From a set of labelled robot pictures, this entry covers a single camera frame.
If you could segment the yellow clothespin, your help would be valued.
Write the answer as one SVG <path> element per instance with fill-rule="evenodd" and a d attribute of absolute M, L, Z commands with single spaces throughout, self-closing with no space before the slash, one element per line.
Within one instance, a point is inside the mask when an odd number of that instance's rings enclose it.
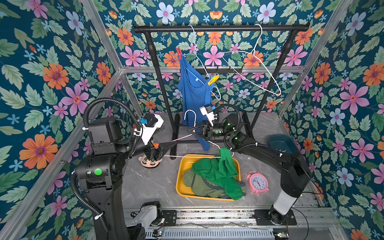
<path fill-rule="evenodd" d="M 208 85 L 211 86 L 212 84 L 214 84 L 218 79 L 219 79 L 220 76 L 216 75 L 216 76 L 213 76 L 209 81 L 208 81 Z"/>

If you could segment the yellow plastic tray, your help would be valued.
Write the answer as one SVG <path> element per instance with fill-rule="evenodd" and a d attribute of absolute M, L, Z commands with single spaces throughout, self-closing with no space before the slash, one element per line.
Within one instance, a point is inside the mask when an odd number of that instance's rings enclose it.
<path fill-rule="evenodd" d="M 230 201 L 233 202 L 233 199 L 221 199 L 221 198 L 210 198 L 210 197 L 200 197 L 195 195 L 191 187 L 187 187 L 184 183 L 185 172 L 193 166 L 193 164 L 204 158 L 214 158 L 214 155 L 200 155 L 200 154 L 187 154 L 181 156 L 180 166 L 178 171 L 178 177 L 176 182 L 176 191 L 177 193 L 185 198 L 194 198 L 201 200 L 212 200 L 212 201 Z"/>

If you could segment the blue tank top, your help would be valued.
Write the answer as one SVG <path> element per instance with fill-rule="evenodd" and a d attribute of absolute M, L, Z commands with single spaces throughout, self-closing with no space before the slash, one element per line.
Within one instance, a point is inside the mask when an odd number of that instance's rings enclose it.
<path fill-rule="evenodd" d="M 178 89 L 183 96 L 183 125 L 195 127 L 207 117 L 202 115 L 200 108 L 212 103 L 213 86 L 196 71 L 184 56 L 180 59 L 180 81 Z"/>

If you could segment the black clothes rack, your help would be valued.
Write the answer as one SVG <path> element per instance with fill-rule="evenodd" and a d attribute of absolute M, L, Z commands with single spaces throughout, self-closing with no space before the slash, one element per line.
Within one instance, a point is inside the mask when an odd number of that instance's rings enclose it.
<path fill-rule="evenodd" d="M 284 61 L 292 49 L 294 40 L 298 32 L 306 32 L 310 28 L 310 24 L 305 25 L 241 25 L 241 26 L 235 26 L 235 25 L 224 25 L 224 26 L 134 26 L 135 33 L 138 34 L 144 34 L 147 40 L 148 50 L 153 62 L 153 66 L 155 69 L 155 73 L 157 74 L 158 81 L 160 83 L 162 96 L 166 103 L 166 110 L 169 115 L 171 127 L 173 130 L 172 140 L 176 140 L 179 137 L 179 128 L 183 126 L 180 122 L 181 118 L 179 114 L 176 114 L 175 117 L 172 115 L 171 107 L 168 101 L 167 92 L 164 86 L 164 81 L 161 77 L 161 69 L 160 64 L 157 58 L 157 49 L 155 47 L 155 44 L 153 42 L 153 38 L 151 33 L 176 33 L 176 32 L 260 32 L 259 37 L 262 36 L 262 31 L 264 32 L 272 32 L 272 31 L 289 31 L 290 34 L 282 48 L 281 55 L 278 59 L 277 65 L 274 69 L 273 74 L 270 73 L 271 79 L 272 77 L 277 77 L 278 73 L 280 72 Z M 271 90 L 273 87 L 272 80 L 270 80 L 269 85 L 267 87 L 267 90 Z M 252 123 L 249 122 L 248 116 L 246 113 L 243 114 L 243 120 L 245 120 L 245 130 L 249 137 L 253 137 L 253 128 L 262 112 L 262 110 L 265 108 L 265 105 L 267 103 L 267 97 L 270 95 L 267 93 L 267 90 L 265 90 L 265 94 L 260 102 L 260 105 L 257 109 L 257 112 L 255 113 L 255 116 L 253 118 Z"/>

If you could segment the dark teal plastic bin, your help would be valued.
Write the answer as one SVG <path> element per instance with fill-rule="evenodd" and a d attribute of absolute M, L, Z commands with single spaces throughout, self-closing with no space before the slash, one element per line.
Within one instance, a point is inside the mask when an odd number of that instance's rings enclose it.
<path fill-rule="evenodd" d="M 299 152 L 296 144 L 291 137 L 282 134 L 271 135 L 268 137 L 267 145 L 269 148 L 288 154 Z"/>

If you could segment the plush doll toy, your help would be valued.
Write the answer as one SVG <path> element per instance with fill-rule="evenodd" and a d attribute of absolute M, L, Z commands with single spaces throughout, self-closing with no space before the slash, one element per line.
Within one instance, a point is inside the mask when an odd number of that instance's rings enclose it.
<path fill-rule="evenodd" d="M 140 164 L 147 169 L 156 168 L 161 162 L 162 158 L 159 158 L 159 143 L 152 143 L 154 149 L 152 149 L 149 145 L 144 147 L 144 153 L 141 157 L 139 157 Z"/>

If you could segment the white ventilation grille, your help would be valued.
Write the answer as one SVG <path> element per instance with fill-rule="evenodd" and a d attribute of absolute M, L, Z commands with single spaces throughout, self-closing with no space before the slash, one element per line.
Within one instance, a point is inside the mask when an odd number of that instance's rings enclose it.
<path fill-rule="evenodd" d="M 148 230 L 146 240 L 274 240 L 270 229 L 161 229 Z"/>

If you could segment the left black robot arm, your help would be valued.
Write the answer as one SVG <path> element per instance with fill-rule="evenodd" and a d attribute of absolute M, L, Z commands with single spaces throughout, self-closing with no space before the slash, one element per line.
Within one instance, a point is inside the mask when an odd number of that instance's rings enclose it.
<path fill-rule="evenodd" d="M 131 137 L 123 140 L 121 119 L 107 117 L 90 121 L 93 107 L 113 102 L 123 107 L 136 127 Z M 89 103 L 83 113 L 84 127 L 91 141 L 91 151 L 72 173 L 71 189 L 84 206 L 93 213 L 96 239 L 144 240 L 150 226 L 163 227 L 166 217 L 160 202 L 144 203 L 137 215 L 125 221 L 122 203 L 123 176 L 129 159 L 145 155 L 156 166 L 177 142 L 160 143 L 155 147 L 152 137 L 164 123 L 158 114 L 146 113 L 137 117 L 123 102 L 99 98 Z"/>

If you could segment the olive green tank top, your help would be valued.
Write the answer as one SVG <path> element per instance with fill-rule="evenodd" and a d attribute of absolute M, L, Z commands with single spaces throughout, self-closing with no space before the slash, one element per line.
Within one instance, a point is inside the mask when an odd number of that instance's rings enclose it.
<path fill-rule="evenodd" d="M 246 196 L 246 184 L 235 177 L 223 177 L 218 180 L 204 178 L 192 170 L 187 170 L 184 183 L 191 187 L 195 195 L 200 197 L 233 199 L 234 201 Z"/>

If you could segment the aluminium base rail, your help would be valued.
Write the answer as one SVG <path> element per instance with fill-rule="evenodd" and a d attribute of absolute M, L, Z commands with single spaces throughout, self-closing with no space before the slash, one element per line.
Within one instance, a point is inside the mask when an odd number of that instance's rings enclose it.
<path fill-rule="evenodd" d="M 250 227 L 250 228 L 332 228 L 341 223 L 331 208 L 293 207 L 280 224 L 272 222 L 270 211 L 264 206 L 218 206 L 178 207 L 163 209 L 163 227 L 196 226 L 208 227 Z"/>

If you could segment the pink clothespin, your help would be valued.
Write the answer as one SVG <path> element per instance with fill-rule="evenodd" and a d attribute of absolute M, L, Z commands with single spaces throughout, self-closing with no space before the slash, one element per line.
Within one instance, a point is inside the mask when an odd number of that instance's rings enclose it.
<path fill-rule="evenodd" d="M 183 59 L 183 53 L 181 51 L 181 48 L 180 47 L 176 47 L 176 52 L 177 52 L 179 60 L 181 61 Z"/>

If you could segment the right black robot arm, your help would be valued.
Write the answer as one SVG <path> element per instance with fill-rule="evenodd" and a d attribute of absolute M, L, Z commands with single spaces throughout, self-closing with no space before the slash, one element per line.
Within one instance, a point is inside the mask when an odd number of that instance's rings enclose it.
<path fill-rule="evenodd" d="M 236 110 L 220 120 L 220 110 L 220 107 L 214 109 L 210 105 L 201 107 L 204 119 L 189 127 L 187 132 L 207 142 L 221 137 L 230 151 L 256 158 L 277 170 L 281 174 L 281 191 L 266 218 L 275 225 L 283 224 L 312 177 L 305 157 L 299 150 L 283 152 L 281 148 L 257 142 L 245 115 Z"/>

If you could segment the pink wire hanger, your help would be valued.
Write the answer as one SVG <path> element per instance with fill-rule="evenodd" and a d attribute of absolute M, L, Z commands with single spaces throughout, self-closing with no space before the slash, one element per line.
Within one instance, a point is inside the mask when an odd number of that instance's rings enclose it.
<path fill-rule="evenodd" d="M 173 139 L 182 138 L 188 135 L 188 125 L 182 125 L 181 113 L 171 114 L 171 118 L 167 113 L 160 113 L 160 116 L 164 120 L 163 128 L 165 131 L 163 135 L 161 135 L 160 140 L 171 142 Z M 177 144 L 165 153 L 165 156 L 172 160 L 180 159 L 181 156 L 184 156 L 185 154 L 216 155 L 220 151 L 218 147 L 224 147 L 223 143 L 218 140 L 214 140 L 214 144 L 210 144 L 210 149 L 208 151 L 204 151 L 200 142 L 194 136 L 177 140 L 175 143 Z"/>

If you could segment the light blue wire hanger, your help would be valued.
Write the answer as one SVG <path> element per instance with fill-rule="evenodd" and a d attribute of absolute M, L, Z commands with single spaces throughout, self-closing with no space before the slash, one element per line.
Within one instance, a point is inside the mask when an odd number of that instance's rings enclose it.
<path fill-rule="evenodd" d="M 192 53 L 190 53 L 190 54 L 194 55 L 194 56 L 199 60 L 199 62 L 200 62 L 201 65 L 202 65 L 202 68 L 204 69 L 204 71 L 205 71 L 205 73 L 206 73 L 207 78 L 209 78 L 209 80 L 210 80 L 213 76 L 210 75 L 210 73 L 209 73 L 208 70 L 207 70 L 207 67 L 204 65 L 203 61 L 198 57 L 197 33 L 196 33 L 194 27 L 193 27 L 191 24 L 189 24 L 188 26 L 192 29 L 192 32 L 193 32 L 194 35 L 195 35 L 194 42 L 192 43 L 192 45 L 193 45 L 193 47 L 192 47 Z M 219 96 L 217 96 L 213 91 L 211 91 L 212 95 L 213 95 L 218 101 L 220 101 L 220 100 L 222 99 L 222 95 L 221 95 L 221 93 L 220 93 L 219 88 L 218 88 L 217 86 L 215 86 L 215 84 L 212 84 L 211 86 L 213 86 L 213 88 L 217 90 Z"/>

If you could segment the pink alarm clock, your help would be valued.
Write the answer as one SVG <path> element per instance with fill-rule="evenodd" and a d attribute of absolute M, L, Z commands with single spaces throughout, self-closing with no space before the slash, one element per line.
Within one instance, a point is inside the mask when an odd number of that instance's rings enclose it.
<path fill-rule="evenodd" d="M 248 186 L 254 195 L 267 193 L 269 191 L 269 182 L 260 172 L 249 172 L 246 175 Z"/>

